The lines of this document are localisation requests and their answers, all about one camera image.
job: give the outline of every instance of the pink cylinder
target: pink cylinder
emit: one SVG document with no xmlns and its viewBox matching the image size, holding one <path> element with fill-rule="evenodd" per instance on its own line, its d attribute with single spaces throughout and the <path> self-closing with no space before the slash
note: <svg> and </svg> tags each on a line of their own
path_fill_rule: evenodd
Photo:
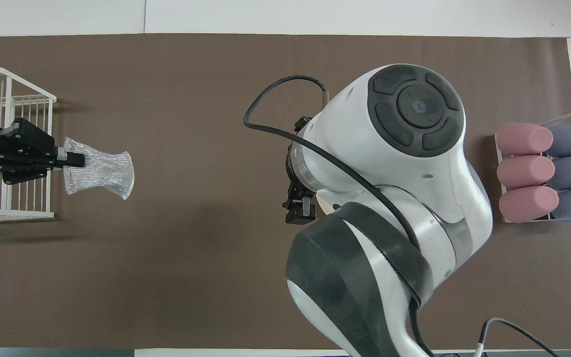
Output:
<svg viewBox="0 0 571 357">
<path fill-rule="evenodd" d="M 541 185 L 554 174 L 555 164 L 541 155 L 512 156 L 497 167 L 499 181 L 509 189 Z"/>
<path fill-rule="evenodd" d="M 552 212 L 559 204 L 557 192 L 548 186 L 510 190 L 499 199 L 499 211 L 513 223 L 532 221 Z"/>
<path fill-rule="evenodd" d="M 548 128 L 529 122 L 509 122 L 497 133 L 497 147 L 507 155 L 532 155 L 548 150 L 552 145 Z"/>
</svg>

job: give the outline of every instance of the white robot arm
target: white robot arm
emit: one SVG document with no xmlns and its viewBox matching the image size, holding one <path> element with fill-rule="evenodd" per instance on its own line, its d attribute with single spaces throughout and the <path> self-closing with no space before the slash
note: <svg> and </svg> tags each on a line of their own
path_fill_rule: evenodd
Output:
<svg viewBox="0 0 571 357">
<path fill-rule="evenodd" d="M 388 65 L 296 129 L 284 206 L 290 221 L 310 221 L 315 193 L 328 217 L 294 239 L 286 270 L 294 302 L 352 356 L 425 357 L 428 348 L 405 329 L 410 307 L 420 308 L 492 230 L 488 197 L 464 157 L 460 98 L 432 70 Z"/>
</svg>

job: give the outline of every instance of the brown table surface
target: brown table surface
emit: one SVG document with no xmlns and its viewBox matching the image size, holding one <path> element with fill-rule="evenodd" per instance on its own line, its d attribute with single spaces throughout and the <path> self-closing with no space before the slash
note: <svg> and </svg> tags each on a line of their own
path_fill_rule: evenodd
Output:
<svg viewBox="0 0 571 357">
<path fill-rule="evenodd" d="M 242 126 L 272 81 L 308 74 L 335 94 L 388 63 L 432 68 L 466 108 L 465 149 L 496 208 L 492 135 L 571 104 L 565 39 L 138 34 L 0 38 L 0 66 L 54 93 L 54 136 L 129 151 L 127 201 L 67 196 L 56 219 L 0 223 L 0 346 L 305 348 L 335 345 L 284 281 L 288 142 Z M 317 88 L 278 88 L 254 120 L 291 129 Z M 422 309 L 436 349 L 474 348 L 483 321 L 510 319 L 571 348 L 571 226 L 505 224 Z M 493 328 L 487 348 L 533 348 Z"/>
</svg>

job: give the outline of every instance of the white wire basket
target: white wire basket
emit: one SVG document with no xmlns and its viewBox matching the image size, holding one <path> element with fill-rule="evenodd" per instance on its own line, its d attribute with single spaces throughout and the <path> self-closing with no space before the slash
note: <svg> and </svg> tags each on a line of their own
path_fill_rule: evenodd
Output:
<svg viewBox="0 0 571 357">
<path fill-rule="evenodd" d="M 57 98 L 4 68 L 0 68 L 0 128 L 22 117 L 52 135 L 52 110 Z M 0 221 L 46 219 L 50 211 L 50 172 L 41 179 L 16 185 L 0 174 Z"/>
</svg>

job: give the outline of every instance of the white cable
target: white cable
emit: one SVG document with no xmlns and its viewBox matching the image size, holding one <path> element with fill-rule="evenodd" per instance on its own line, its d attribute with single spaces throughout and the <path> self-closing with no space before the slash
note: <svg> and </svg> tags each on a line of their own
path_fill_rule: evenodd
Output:
<svg viewBox="0 0 571 357">
<path fill-rule="evenodd" d="M 482 357 L 483 343 L 478 343 L 473 357 Z"/>
</svg>

